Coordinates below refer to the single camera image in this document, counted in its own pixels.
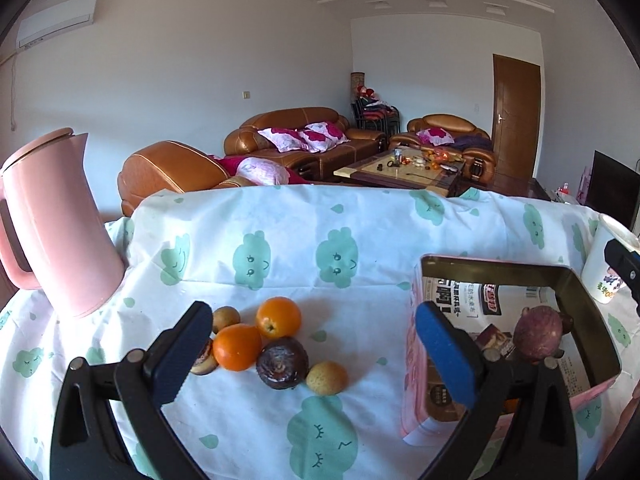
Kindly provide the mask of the pink electric kettle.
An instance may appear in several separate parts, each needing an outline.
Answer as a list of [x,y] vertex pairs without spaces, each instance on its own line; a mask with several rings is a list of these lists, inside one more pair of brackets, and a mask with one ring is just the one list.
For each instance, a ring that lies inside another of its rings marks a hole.
[[18,263],[6,229],[2,266],[16,287],[42,290],[59,318],[98,310],[125,273],[88,185],[87,140],[71,128],[54,130],[14,152],[1,168],[1,199],[30,270]]

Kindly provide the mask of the brown wooden door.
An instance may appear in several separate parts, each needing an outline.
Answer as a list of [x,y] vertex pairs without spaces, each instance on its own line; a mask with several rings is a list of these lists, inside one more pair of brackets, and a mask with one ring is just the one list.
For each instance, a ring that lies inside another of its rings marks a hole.
[[540,112],[540,66],[495,54],[494,122],[491,137],[499,174],[517,179],[533,177]]

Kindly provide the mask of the stacked dark chairs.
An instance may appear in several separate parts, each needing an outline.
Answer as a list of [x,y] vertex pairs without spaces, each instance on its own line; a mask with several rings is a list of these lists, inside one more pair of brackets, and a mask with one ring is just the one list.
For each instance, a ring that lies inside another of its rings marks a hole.
[[359,129],[382,131],[388,136],[400,133],[400,116],[396,107],[359,98],[352,102],[352,111]]

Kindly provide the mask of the wooden coffee table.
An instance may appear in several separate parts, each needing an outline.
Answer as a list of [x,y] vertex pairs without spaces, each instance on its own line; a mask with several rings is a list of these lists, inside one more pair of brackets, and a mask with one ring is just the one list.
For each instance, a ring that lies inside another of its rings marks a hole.
[[464,159],[459,155],[437,148],[398,146],[337,169],[334,176],[361,185],[427,190],[447,197],[461,180],[463,169]]

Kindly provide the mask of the light pink cushion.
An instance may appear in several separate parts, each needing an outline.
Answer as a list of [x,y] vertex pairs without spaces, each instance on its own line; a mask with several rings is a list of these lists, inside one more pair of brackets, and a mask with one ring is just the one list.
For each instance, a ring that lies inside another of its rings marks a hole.
[[238,177],[257,185],[282,185],[290,183],[290,174],[285,167],[269,159],[247,157],[236,168]]

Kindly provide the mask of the orange fruit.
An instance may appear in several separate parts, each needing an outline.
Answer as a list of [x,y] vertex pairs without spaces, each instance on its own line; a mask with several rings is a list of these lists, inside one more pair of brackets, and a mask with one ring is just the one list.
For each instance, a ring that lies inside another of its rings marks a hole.
[[256,326],[234,324],[223,328],[214,338],[213,354],[225,370],[242,372],[255,363],[262,351],[262,335]]
[[272,297],[257,309],[255,323],[268,339],[294,336],[302,326],[302,311],[295,301],[286,297]]

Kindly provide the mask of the pink Genji tin box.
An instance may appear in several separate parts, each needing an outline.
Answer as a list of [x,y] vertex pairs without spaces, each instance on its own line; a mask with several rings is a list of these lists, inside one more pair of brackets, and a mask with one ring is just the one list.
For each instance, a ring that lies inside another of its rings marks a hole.
[[[568,266],[427,255],[414,271],[409,312],[415,314],[424,301],[434,302],[473,340],[501,350],[509,348],[525,309],[548,306],[558,311],[570,326],[561,339],[559,366],[573,410],[604,393],[620,374],[620,359],[600,310]],[[410,324],[401,437],[413,446],[445,441],[463,412]]]

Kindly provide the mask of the small brown round fruit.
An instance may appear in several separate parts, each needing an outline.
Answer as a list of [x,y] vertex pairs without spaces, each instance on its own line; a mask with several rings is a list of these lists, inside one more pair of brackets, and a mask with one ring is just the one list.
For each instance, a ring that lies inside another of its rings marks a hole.
[[220,307],[213,313],[213,333],[218,334],[224,328],[239,322],[241,322],[241,315],[238,310],[230,306]]

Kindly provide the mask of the pink floral pillow right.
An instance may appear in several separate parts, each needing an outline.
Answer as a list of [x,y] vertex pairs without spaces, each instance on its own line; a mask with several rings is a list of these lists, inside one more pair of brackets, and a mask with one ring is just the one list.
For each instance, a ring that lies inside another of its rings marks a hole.
[[299,130],[309,146],[309,153],[325,153],[348,141],[346,134],[332,122],[313,122]]

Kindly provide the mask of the cloud print tablecloth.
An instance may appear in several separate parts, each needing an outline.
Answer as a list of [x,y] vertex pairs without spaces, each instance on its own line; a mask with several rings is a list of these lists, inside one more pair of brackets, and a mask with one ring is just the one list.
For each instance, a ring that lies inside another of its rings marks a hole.
[[299,305],[311,359],[340,362],[347,389],[270,390],[254,370],[190,376],[165,410],[212,479],[413,479],[436,454],[399,435],[414,271],[425,255],[582,270],[597,229],[589,208],[468,191],[293,185],[146,198],[103,223],[124,277],[80,318],[39,290],[1,315],[1,427],[31,479],[49,474],[66,367],[149,347],[196,300],[250,322],[266,299]]

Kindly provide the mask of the dark purple passion fruit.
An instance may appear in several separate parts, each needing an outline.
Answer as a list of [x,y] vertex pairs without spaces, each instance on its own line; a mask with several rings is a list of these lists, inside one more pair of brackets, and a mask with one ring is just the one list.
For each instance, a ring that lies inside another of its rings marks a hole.
[[256,372],[271,389],[295,388],[308,374],[309,358],[303,345],[285,336],[265,345],[256,360]]

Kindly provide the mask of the small yellow-brown fruit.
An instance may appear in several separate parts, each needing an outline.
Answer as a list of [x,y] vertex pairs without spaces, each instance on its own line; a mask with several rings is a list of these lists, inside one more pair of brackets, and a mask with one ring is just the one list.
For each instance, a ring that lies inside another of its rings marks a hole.
[[333,361],[317,363],[306,377],[307,387],[318,396],[334,396],[345,390],[348,384],[346,368]]

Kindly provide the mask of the brown cut fruit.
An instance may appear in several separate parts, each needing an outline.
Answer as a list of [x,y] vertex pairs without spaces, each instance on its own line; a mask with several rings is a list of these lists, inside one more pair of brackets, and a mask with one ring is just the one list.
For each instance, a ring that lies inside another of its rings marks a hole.
[[191,366],[190,373],[203,376],[211,373],[218,366],[213,352],[213,339],[209,338],[202,349],[201,354]]

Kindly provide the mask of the white wall air conditioner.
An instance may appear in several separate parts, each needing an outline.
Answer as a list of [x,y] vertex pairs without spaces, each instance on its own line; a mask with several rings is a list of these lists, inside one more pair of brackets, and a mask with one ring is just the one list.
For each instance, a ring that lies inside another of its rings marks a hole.
[[17,49],[29,48],[64,32],[91,25],[97,1],[67,0],[25,18],[17,31]]

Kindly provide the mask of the white cartoon mug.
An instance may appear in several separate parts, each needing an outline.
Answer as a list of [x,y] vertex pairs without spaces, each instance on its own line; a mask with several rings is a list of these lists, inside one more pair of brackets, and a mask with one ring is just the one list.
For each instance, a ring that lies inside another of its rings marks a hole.
[[601,304],[608,304],[623,286],[623,280],[605,261],[605,246],[610,240],[621,242],[632,252],[639,251],[638,237],[614,218],[599,214],[599,223],[582,268],[582,284],[590,296]]

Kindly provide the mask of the brown leather long sofa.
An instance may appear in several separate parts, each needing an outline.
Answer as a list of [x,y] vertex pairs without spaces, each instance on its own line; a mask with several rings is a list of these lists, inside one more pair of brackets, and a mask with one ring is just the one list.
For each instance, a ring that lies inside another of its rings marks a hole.
[[247,119],[224,139],[224,154],[273,160],[309,181],[386,150],[386,135],[349,125],[329,107],[273,110]]

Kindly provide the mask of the light purple passion fruit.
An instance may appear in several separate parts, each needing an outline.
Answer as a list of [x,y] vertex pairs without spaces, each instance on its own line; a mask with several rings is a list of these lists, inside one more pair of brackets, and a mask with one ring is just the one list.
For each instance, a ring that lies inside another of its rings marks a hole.
[[541,304],[525,309],[514,327],[513,344],[518,354],[529,361],[554,356],[563,336],[561,315]]

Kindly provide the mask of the black television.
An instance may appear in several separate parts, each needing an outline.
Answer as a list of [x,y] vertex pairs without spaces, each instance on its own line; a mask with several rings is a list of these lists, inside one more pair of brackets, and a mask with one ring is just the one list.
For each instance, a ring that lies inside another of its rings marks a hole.
[[585,205],[632,231],[639,210],[638,172],[595,151]]

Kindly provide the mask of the pink floral pillow left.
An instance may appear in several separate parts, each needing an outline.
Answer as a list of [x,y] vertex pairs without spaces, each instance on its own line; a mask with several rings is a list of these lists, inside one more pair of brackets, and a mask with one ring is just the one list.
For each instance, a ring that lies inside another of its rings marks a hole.
[[295,129],[269,127],[260,129],[257,133],[273,144],[279,153],[309,151],[305,138]]

